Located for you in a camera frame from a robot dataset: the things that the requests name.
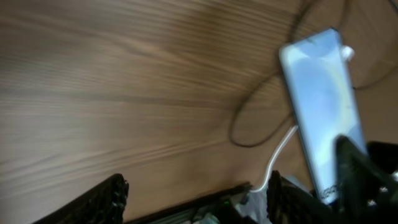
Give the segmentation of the blue Galaxy smartphone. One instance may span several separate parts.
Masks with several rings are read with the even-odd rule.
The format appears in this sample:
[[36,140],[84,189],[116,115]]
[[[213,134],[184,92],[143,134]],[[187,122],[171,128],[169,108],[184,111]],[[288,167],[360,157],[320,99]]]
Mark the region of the blue Galaxy smartphone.
[[279,61],[317,197],[331,204],[338,198],[337,138],[367,153],[340,33],[330,28],[289,43]]

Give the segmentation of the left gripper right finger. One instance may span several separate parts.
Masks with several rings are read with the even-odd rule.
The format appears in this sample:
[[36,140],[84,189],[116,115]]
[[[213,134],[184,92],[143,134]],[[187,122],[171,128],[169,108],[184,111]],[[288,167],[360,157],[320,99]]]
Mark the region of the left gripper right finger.
[[397,223],[397,144],[371,141],[361,152],[336,139],[338,209],[348,223]]

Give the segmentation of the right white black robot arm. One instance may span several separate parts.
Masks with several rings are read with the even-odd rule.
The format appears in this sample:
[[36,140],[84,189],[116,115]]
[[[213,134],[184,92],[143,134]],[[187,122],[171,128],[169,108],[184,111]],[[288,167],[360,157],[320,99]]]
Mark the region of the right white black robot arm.
[[219,223],[335,224],[345,221],[310,192],[274,171],[266,189],[249,193],[244,202],[220,202],[213,216]]

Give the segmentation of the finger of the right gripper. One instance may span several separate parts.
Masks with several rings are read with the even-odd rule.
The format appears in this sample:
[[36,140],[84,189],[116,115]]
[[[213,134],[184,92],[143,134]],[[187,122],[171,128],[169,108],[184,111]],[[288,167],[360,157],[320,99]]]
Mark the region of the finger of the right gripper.
[[327,205],[312,197],[276,170],[267,188],[267,215],[273,224],[332,224],[339,216]]

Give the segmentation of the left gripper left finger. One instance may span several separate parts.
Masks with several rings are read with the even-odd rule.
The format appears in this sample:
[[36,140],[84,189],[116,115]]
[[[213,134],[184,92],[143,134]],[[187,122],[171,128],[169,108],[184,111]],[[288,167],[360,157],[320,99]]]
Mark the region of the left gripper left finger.
[[122,224],[128,194],[128,181],[113,174],[34,224]]

